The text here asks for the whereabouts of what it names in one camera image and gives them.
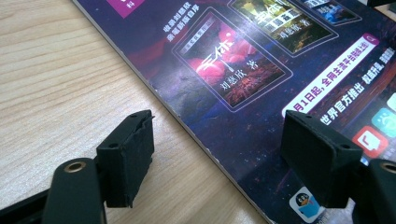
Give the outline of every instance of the cartoon character icon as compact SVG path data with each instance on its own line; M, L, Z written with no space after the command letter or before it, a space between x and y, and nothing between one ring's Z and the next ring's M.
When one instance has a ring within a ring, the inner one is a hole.
M306 193L299 193L296 196L296 203L299 206L299 211L306 217L313 217L318 213L319 204L312 195L308 196Z

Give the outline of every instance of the book cover image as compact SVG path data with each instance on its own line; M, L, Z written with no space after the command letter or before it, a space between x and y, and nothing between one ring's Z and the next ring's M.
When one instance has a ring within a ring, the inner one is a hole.
M396 161L396 25L358 1L73 1L269 222L352 223L281 158L287 109Z
M210 8L174 53L231 111L290 77Z
M292 55L336 37L286 0L234 0L231 6Z

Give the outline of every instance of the wooden table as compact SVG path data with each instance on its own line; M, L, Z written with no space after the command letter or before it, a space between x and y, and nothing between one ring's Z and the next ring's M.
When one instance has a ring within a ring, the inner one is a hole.
M0 209L151 109L153 163L108 223L265 223L71 1L2 0L0 27Z

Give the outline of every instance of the magazine cover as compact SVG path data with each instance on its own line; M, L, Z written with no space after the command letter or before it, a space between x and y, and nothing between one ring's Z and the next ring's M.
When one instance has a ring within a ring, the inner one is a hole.
M358 1L74 2L270 222L352 222L280 157L288 109L396 161L396 26Z

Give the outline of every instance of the white app icon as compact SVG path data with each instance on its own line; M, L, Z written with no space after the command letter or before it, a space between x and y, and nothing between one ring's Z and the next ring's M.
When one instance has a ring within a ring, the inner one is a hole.
M393 93L392 96L387 100L387 105L394 111L396 111L396 93Z
M369 131L365 131L358 139L359 143L368 150L378 150L381 141Z

